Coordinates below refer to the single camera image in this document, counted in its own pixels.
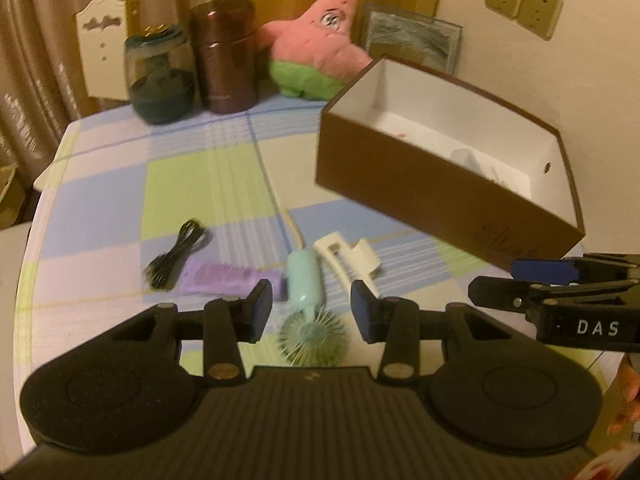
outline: hand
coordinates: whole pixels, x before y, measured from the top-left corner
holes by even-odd
[[[636,372],[625,354],[618,368],[618,383],[626,406],[607,428],[607,434],[618,433],[628,423],[640,420],[640,374]]]

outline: brown curtain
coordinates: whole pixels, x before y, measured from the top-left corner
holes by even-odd
[[[86,94],[75,14],[91,0],[2,0],[0,165],[26,186],[51,162],[69,121],[122,103]],[[142,26],[186,24],[192,0],[139,0]]]

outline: plush toy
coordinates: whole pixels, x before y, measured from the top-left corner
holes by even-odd
[[[330,99],[371,62],[350,39],[357,1],[317,0],[298,19],[258,30],[258,49],[271,46],[269,73],[281,94]]]

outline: open box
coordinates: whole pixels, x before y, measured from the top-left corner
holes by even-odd
[[[393,58],[369,65],[322,110],[316,182],[503,269],[562,257],[584,237],[556,129]]]

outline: ribbed black surface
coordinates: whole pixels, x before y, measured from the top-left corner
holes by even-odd
[[[565,480],[591,456],[497,456],[446,433],[366,368],[257,368],[165,439],[112,456],[39,447],[7,480]]]

